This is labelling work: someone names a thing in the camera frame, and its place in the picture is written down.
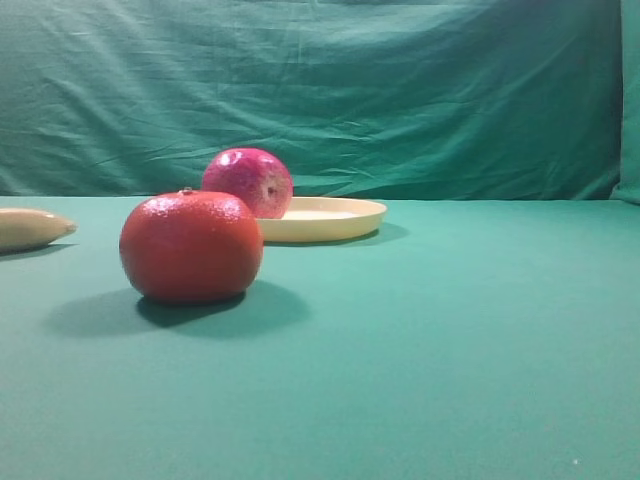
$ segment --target plate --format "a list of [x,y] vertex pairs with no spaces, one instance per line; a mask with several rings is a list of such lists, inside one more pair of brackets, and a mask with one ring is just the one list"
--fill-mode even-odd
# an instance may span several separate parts
[[258,223],[267,242],[330,242],[375,231],[386,212],[385,205],[370,200],[293,197],[284,217]]

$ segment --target orange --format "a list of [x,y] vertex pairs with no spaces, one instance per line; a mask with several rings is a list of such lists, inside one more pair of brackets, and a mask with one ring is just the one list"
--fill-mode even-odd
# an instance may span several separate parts
[[147,199],[127,218],[120,259],[131,285],[162,303],[208,303],[255,280],[263,255],[257,220],[237,197],[185,189]]

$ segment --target green fabric backdrop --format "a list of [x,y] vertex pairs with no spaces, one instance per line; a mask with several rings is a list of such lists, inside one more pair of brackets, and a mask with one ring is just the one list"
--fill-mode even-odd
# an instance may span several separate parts
[[640,3],[622,0],[624,116],[622,168],[614,198],[640,203]]
[[617,2],[388,3],[4,0],[0,194],[174,190],[256,145],[299,195],[609,197]]

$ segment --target green cloth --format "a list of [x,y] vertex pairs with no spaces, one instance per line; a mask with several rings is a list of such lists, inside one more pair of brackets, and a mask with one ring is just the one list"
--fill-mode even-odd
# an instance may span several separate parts
[[608,198],[619,38],[611,0],[3,0],[0,194],[198,186],[255,145],[298,195]]
[[613,197],[640,203],[640,3],[622,0],[624,117],[621,179]]
[[215,313],[130,288],[140,200],[0,198],[79,225],[0,257],[3,480],[638,477],[637,207],[386,201]]

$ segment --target apple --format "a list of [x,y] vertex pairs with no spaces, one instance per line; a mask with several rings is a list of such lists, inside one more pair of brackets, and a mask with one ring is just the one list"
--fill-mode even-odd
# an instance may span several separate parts
[[293,197],[287,167],[259,148],[230,148],[216,155],[202,176],[202,190],[242,200],[256,218],[282,218]]

